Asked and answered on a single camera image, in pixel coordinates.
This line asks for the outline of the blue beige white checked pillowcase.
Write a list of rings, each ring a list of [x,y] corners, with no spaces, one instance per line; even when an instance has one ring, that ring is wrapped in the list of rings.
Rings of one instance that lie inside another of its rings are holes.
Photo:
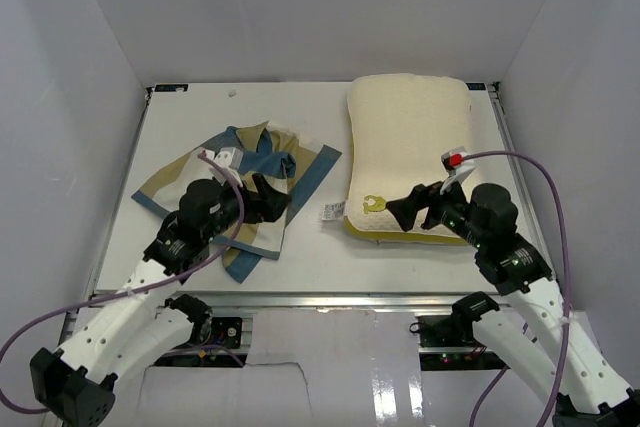
[[[236,147],[243,152],[238,169],[250,189],[251,175],[259,173],[267,182],[292,197],[283,216],[274,223],[245,223],[222,257],[227,274],[242,283],[263,259],[280,257],[286,228],[312,197],[341,157],[341,152],[299,131],[274,122],[250,127],[229,126],[178,159],[160,168],[132,199],[160,219],[178,209],[179,198],[189,183],[205,178],[223,179],[198,158],[201,149],[219,151]]]

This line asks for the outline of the white pillow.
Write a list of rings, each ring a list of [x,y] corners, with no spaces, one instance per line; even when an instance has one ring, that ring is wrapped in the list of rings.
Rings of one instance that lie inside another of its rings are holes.
[[[364,76],[348,90],[351,174],[342,216],[346,232],[370,242],[460,246],[443,227],[424,231],[420,212],[403,231],[386,205],[418,185],[446,177],[443,154],[472,147],[472,98],[451,77],[409,73]]]

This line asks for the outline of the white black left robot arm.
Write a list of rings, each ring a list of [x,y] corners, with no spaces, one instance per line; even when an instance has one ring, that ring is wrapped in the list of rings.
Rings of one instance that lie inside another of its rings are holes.
[[[35,398],[69,426],[97,426],[116,400],[116,389],[171,349],[200,346],[211,336],[209,306],[189,294],[177,296],[187,271],[209,256],[210,243],[232,226],[276,222],[291,197],[261,174],[254,187],[199,179],[191,182],[176,211],[121,290],[55,350],[40,349],[30,361]]]

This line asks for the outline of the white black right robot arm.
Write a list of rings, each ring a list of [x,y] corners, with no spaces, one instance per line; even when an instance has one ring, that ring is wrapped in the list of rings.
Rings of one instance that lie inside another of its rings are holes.
[[[452,306],[445,325],[461,344],[492,350],[543,401],[556,426],[636,426],[639,392],[605,360],[581,325],[564,312],[567,296],[551,268],[516,227],[518,209],[502,186],[483,183],[465,195],[459,183],[418,185],[387,210],[402,230],[426,213],[422,229],[443,226],[475,248],[475,264],[529,327],[510,325],[496,301],[474,292]]]

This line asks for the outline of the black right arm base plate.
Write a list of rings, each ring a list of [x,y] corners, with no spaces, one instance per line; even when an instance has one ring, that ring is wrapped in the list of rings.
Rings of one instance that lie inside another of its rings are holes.
[[[418,337],[422,348],[462,347],[472,354],[487,350],[474,337],[472,322],[460,320],[455,315],[419,316],[409,325],[409,332]]]

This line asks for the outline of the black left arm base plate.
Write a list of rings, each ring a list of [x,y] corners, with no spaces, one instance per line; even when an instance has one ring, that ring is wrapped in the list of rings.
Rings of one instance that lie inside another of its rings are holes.
[[[161,347],[167,347],[165,356],[237,349],[241,345],[242,319],[240,317],[210,317],[192,322],[187,316],[171,311],[158,315],[149,325],[151,333]]]

